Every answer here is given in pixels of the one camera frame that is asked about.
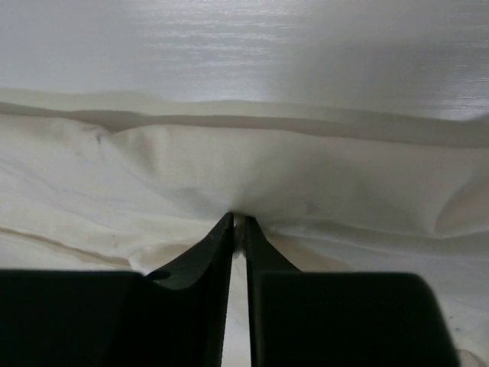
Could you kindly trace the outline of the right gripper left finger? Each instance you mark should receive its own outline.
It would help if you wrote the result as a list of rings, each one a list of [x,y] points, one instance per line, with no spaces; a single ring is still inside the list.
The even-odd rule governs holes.
[[[218,366],[234,218],[150,274],[4,270],[3,366]]]

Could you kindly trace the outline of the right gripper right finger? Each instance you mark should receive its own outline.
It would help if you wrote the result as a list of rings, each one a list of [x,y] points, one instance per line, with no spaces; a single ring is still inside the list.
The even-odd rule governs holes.
[[[305,272],[244,222],[254,366],[457,366],[430,286],[401,272]]]

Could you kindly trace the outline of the white t shirt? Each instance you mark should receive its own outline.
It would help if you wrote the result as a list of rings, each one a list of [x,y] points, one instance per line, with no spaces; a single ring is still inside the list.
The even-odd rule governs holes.
[[[488,117],[1,91],[1,273],[150,274],[234,218],[222,362],[251,363],[243,228],[305,272],[432,289],[488,364]]]

